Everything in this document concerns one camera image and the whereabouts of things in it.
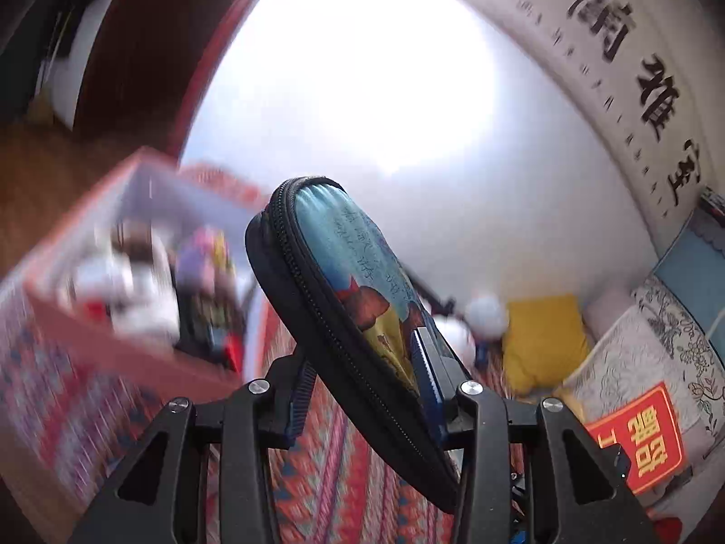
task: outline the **white round object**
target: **white round object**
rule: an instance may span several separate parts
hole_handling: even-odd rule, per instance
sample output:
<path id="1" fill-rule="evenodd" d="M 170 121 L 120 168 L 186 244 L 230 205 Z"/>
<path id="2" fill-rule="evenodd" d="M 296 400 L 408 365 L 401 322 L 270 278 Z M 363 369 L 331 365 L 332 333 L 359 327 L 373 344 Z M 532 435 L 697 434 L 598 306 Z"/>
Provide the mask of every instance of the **white round object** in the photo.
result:
<path id="1" fill-rule="evenodd" d="M 473 370 L 476 362 L 476 341 L 469 327 L 455 317 L 436 315 L 433 320 L 458 359 L 467 369 Z"/>
<path id="2" fill-rule="evenodd" d="M 466 305 L 466 323 L 481 340 L 500 340 L 508 329 L 508 310 L 495 294 L 481 294 Z"/>

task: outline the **floral pattern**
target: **floral pattern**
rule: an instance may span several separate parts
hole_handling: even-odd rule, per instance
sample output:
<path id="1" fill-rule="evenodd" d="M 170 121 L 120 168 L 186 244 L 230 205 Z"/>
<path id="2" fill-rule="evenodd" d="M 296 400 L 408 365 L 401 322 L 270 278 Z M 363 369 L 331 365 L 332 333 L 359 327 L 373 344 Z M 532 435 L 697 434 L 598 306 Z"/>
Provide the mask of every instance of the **floral pattern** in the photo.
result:
<path id="1" fill-rule="evenodd" d="M 682 374 L 708 432 L 725 427 L 725 370 L 701 327 L 654 275 L 633 292 L 639 311 Z"/>

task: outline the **bright light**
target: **bright light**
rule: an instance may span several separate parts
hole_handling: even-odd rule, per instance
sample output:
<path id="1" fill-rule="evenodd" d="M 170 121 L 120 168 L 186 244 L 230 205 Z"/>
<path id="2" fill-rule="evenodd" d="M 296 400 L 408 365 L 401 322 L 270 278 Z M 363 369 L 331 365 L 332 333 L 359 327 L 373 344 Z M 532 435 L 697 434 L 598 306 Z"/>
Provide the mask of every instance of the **bright light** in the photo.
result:
<path id="1" fill-rule="evenodd" d="M 479 19 L 459 1 L 261 0 L 258 18 L 262 8 L 279 45 L 296 43 L 267 52 L 309 129 L 341 154 L 390 174 L 452 158 L 486 128 L 494 70 Z"/>

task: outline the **black zipper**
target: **black zipper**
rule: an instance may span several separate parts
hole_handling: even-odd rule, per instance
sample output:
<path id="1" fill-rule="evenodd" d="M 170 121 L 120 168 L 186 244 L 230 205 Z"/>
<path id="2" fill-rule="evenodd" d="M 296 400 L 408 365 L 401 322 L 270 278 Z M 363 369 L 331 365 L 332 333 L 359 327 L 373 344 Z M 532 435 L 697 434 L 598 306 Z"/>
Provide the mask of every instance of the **black zipper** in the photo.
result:
<path id="1" fill-rule="evenodd" d="M 317 320 L 318 325 L 323 327 L 327 331 L 327 335 L 329 339 L 332 341 L 332 343 L 337 348 L 337 351 L 339 354 L 343 356 L 343 358 L 347 361 L 349 365 L 349 369 L 352 369 L 355 373 L 355 376 L 361 381 L 362 385 L 367 388 L 367 393 L 371 395 L 371 397 L 378 403 L 378 405 L 381 407 L 381 409 L 385 412 L 388 419 L 392 421 L 395 424 L 395 427 L 398 428 L 398 431 L 401 435 L 405 438 L 405 440 L 408 442 L 408 444 L 411 446 L 413 450 L 415 450 L 416 454 L 423 458 L 425 460 L 425 457 L 423 456 L 423 453 L 418 450 L 418 446 L 412 439 L 408 436 L 408 434 L 405 432 L 403 428 L 400 427 L 400 424 L 396 420 L 396 418 L 393 416 L 392 413 L 390 413 L 390 410 L 388 409 L 387 405 L 381 399 L 378 394 L 375 392 L 375 390 L 370 386 L 370 384 L 367 382 L 367 378 L 365 378 L 365 375 L 360 372 L 357 365 L 355 364 L 354 360 L 350 357 L 350 354 L 347 352 L 347 350 L 342 345 L 342 342 L 337 338 L 335 333 L 333 333 L 332 329 L 330 329 L 329 324 L 327 323 L 327 320 L 323 316 L 322 312 L 320 311 L 320 307 L 317 305 L 317 303 L 314 301 L 312 294 L 310 293 L 309 289 L 307 288 L 307 283 L 305 283 L 305 278 L 302 275 L 302 271 L 300 270 L 300 267 L 297 265 L 296 259 L 295 259 L 295 252 L 293 251 L 291 244 L 289 243 L 288 233 L 285 229 L 285 222 L 284 222 L 284 211 L 287 209 L 291 209 L 291 202 L 294 198 L 293 194 L 290 194 L 289 196 L 289 206 L 285 204 L 285 190 L 288 189 L 290 186 L 294 186 L 295 190 L 293 192 L 296 194 L 298 190 L 303 188 L 304 186 L 310 184 L 311 180 L 322 180 L 323 178 L 319 177 L 292 177 L 289 180 L 285 180 L 283 183 L 279 185 L 279 187 L 273 192 L 272 198 L 270 199 L 270 206 L 272 207 L 272 226 L 275 231 L 275 237 L 277 238 L 277 241 L 280 246 L 280 250 L 282 251 L 282 255 L 284 256 L 284 261 L 287 264 L 287 267 L 289 269 L 289 272 L 292 274 L 292 277 L 295 279 L 295 283 L 297 285 L 297 288 L 300 289 L 302 294 L 304 295 L 305 299 L 307 300 L 307 305 L 311 306 L 314 312 L 314 318 Z"/>

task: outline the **triangular cutout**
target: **triangular cutout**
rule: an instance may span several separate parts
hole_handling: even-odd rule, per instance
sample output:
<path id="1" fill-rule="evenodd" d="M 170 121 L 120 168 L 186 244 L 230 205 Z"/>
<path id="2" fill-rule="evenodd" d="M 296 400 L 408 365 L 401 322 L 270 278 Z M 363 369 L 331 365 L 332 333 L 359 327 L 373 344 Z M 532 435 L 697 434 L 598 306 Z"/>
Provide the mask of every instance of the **triangular cutout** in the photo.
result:
<path id="1" fill-rule="evenodd" d="M 126 476 L 126 480 L 118 488 L 118 496 L 121 499 L 144 505 L 153 505 L 156 502 L 168 441 L 169 434 L 166 432 L 154 436 Z"/>
<path id="2" fill-rule="evenodd" d="M 576 434 L 567 429 L 564 431 L 563 439 L 576 502 L 585 505 L 613 497 L 614 488 Z"/>

